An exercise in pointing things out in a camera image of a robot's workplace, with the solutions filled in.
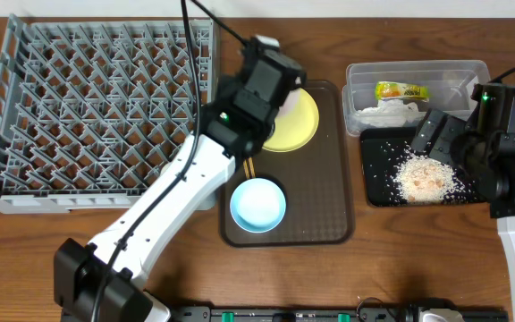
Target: brown tray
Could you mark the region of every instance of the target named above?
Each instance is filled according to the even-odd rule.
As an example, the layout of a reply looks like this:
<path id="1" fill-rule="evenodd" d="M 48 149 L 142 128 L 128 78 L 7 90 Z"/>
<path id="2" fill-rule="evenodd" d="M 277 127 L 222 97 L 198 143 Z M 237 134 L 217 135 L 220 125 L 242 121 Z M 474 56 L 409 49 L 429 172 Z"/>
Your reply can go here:
<path id="1" fill-rule="evenodd" d="M 285 193 L 282 222 L 266 233 L 241 229 L 230 213 L 233 191 L 246 180 L 239 169 L 221 190 L 220 234 L 234 247 L 314 245 L 345 242 L 354 230 L 351 188 L 341 98 L 325 80 L 310 80 L 305 90 L 316 101 L 319 126 L 302 148 L 253 158 L 256 177 L 276 182 Z"/>

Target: yellow wrapper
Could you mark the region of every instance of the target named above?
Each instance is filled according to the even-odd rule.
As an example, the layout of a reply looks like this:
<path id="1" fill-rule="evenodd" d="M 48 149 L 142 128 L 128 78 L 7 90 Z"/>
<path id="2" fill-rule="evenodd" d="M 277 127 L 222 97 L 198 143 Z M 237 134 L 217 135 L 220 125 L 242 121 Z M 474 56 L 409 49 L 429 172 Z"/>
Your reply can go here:
<path id="1" fill-rule="evenodd" d="M 412 98 L 428 102 L 428 88 L 426 86 L 404 84 L 393 81 L 379 81 L 375 87 L 375 97 L 379 99 Z"/>

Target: wooden table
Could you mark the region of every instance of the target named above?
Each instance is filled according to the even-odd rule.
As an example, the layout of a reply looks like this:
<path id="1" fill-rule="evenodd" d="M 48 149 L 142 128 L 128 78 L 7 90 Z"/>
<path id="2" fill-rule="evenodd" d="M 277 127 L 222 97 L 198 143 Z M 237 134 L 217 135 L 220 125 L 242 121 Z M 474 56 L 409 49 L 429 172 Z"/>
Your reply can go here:
<path id="1" fill-rule="evenodd" d="M 480 59 L 492 75 L 515 65 L 515 20 L 227 22 L 244 36 L 278 38 L 310 79 L 327 79 L 338 88 L 345 84 L 345 69 L 352 63 Z M 0 19 L 0 46 L 5 24 L 6 19 Z M 222 35 L 223 72 L 235 72 L 241 61 L 239 46 Z M 515 81 L 515 75 L 509 81 Z M 511 313 L 508 269 L 487 205 L 372 208 L 364 192 L 359 141 L 349 137 L 347 145 L 357 225 L 349 241 L 339 246 L 237 250 L 221 240 L 214 208 L 194 214 L 176 234 L 158 260 L 148 289 L 174 305 L 355 307 L 368 296 L 389 303 L 434 296 L 459 306 Z M 60 308 L 53 302 L 55 250 L 67 237 L 87 242 L 121 213 L 0 214 L 0 321 L 56 321 Z"/>

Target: dish rack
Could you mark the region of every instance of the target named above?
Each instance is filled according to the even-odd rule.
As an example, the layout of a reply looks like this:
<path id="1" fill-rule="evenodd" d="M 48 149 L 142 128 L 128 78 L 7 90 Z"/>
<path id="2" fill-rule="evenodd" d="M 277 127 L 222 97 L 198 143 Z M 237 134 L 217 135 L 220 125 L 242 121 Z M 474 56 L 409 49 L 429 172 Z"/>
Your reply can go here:
<path id="1" fill-rule="evenodd" d="M 190 21 L 35 23 L 11 16 L 0 56 L 0 212 L 128 208 L 212 100 L 217 27 Z M 200 208 L 211 208 L 215 198 Z"/>

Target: clear plastic container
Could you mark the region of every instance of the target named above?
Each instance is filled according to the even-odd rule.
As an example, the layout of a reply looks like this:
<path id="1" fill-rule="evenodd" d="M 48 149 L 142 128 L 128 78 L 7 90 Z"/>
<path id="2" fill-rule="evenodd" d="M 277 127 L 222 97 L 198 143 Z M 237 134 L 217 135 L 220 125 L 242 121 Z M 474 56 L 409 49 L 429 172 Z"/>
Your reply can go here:
<path id="1" fill-rule="evenodd" d="M 347 68 L 347 85 L 343 88 L 343 115 L 347 132 L 359 136 L 365 129 L 416 126 L 429 107 L 441 109 L 467 120 L 476 107 L 470 99 L 474 84 L 488 82 L 490 75 L 482 61 L 418 61 L 351 64 Z M 418 112 L 366 114 L 359 111 L 376 107 L 375 86 L 379 81 L 396 81 L 428 87 L 428 102 L 415 102 Z"/>

